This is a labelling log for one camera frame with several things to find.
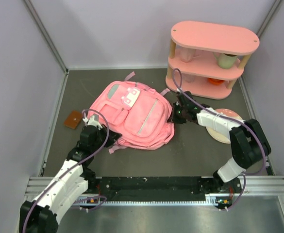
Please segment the pink student backpack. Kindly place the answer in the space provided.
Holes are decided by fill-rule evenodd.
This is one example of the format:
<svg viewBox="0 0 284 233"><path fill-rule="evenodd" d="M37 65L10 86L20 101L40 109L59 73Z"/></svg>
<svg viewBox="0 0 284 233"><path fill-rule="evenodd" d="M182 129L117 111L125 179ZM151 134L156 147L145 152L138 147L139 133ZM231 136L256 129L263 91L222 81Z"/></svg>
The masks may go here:
<svg viewBox="0 0 284 233"><path fill-rule="evenodd" d="M167 123L172 106L164 97L169 89L162 92L130 79L130 73L123 81L110 83L90 106L83 110L83 117L99 116L99 123L111 131L122 134L116 150L133 148L156 150L167 144L174 136L174 124Z"/></svg>

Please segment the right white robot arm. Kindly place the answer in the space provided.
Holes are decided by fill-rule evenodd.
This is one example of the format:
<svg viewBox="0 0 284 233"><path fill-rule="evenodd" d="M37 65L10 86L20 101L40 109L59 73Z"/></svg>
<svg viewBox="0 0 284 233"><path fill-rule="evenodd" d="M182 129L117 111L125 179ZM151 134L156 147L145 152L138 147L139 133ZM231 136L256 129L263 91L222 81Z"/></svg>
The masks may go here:
<svg viewBox="0 0 284 233"><path fill-rule="evenodd" d="M189 91L177 92L168 122L193 122L230 140L232 157L213 173L213 187L218 192L226 191L233 179L257 162L263 161L265 166L266 157L271 154L271 146L256 119L237 120L217 112L208 105L197 103Z"/></svg>

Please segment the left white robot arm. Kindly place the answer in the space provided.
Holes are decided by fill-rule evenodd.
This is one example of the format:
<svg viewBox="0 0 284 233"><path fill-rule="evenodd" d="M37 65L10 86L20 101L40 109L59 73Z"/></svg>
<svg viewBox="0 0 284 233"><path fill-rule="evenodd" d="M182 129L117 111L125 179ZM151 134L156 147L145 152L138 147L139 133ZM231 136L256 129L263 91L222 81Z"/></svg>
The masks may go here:
<svg viewBox="0 0 284 233"><path fill-rule="evenodd" d="M20 208L20 233L55 233L60 222L84 192L96 188L96 175L88 168L94 156L112 146L120 133L106 126L85 126L76 146L68 153L62 167L47 187L32 201L24 201Z"/></svg>

